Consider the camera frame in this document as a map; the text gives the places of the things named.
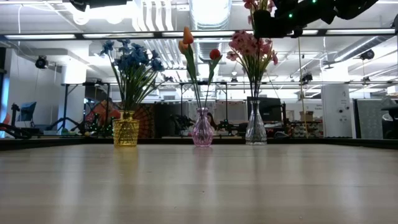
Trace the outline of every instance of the computer monitor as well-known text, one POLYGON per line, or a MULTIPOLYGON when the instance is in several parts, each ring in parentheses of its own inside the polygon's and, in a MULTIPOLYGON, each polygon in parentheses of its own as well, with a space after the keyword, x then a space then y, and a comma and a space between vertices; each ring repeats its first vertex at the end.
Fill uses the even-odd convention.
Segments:
MULTIPOLYGON (((259 97, 259 111, 263 121, 282 121, 282 109, 279 98, 259 97)), ((251 114, 251 97, 248 97, 248 119, 251 114)))

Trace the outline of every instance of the wooden table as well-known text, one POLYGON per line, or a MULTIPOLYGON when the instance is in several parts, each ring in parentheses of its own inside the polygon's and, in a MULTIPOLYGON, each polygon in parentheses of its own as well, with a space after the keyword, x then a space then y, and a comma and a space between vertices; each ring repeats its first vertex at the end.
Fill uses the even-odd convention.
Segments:
POLYGON ((398 151, 78 145, 0 152, 0 223, 397 223, 398 151))

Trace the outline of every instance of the ceiling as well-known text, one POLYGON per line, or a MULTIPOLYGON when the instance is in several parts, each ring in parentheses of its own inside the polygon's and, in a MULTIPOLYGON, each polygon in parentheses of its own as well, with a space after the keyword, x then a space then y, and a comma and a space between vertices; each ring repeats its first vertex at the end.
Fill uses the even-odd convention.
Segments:
MULTIPOLYGON (((172 5, 172 25, 174 30, 183 30, 185 26, 190 26, 190 13, 188 1, 173 0, 172 5)), ((375 27, 388 27, 393 21, 398 12, 398 1, 379 1, 368 11, 364 12, 357 18, 344 21, 336 18, 331 25, 327 25, 322 21, 316 21, 308 25, 308 29, 321 29, 321 28, 375 28, 375 27)), ((247 24, 248 10, 243 7, 242 1, 233 1, 230 11, 228 29, 250 29, 247 24)), ((110 24, 106 19, 90 19, 85 25, 76 25, 73 21, 73 14, 66 11, 63 4, 39 4, 21 5, 14 4, 0 4, 0 33, 2 34, 17 34, 19 32, 19 23, 21 27, 21 34, 23 33, 67 33, 67 32, 116 32, 116 31, 135 31, 131 19, 125 18, 119 24, 110 24)), ((300 65, 311 62, 317 56, 324 53, 338 52, 361 37, 303 37, 299 40, 284 38, 274 39, 274 49, 278 52, 280 63, 276 66, 269 65, 268 73, 271 79, 277 82, 299 80, 300 73, 297 72, 300 65)), ((144 45, 143 40, 135 40, 137 44, 144 45)), ((109 66, 109 61, 101 57, 97 57, 95 53, 101 51, 103 41, 45 41, 45 42, 22 42, 22 50, 26 54, 30 52, 26 49, 67 49, 70 52, 78 55, 87 61, 88 65, 92 68, 88 70, 88 77, 102 78, 109 82, 114 82, 113 73, 109 66)), ((222 44, 222 53, 225 54, 229 51, 228 43, 226 41, 222 44)), ((363 75, 370 73, 377 73, 385 68, 397 66, 397 38, 393 37, 388 41, 373 48, 375 51, 375 58, 362 66, 362 61, 358 59, 349 59, 345 63, 348 66, 349 75, 351 80, 360 80, 363 75)), ((239 81, 243 81, 243 72, 241 67, 236 62, 231 62, 225 58, 221 62, 220 70, 218 72, 218 80, 230 81, 231 72, 236 71, 239 81)), ((314 80, 322 80, 321 66, 308 68, 312 72, 314 80)), ((187 77, 184 71, 178 71, 180 76, 187 77)), ((396 70, 380 75, 372 80, 392 80, 397 77, 396 70)), ((382 89, 384 86, 375 86, 377 89, 382 89)))

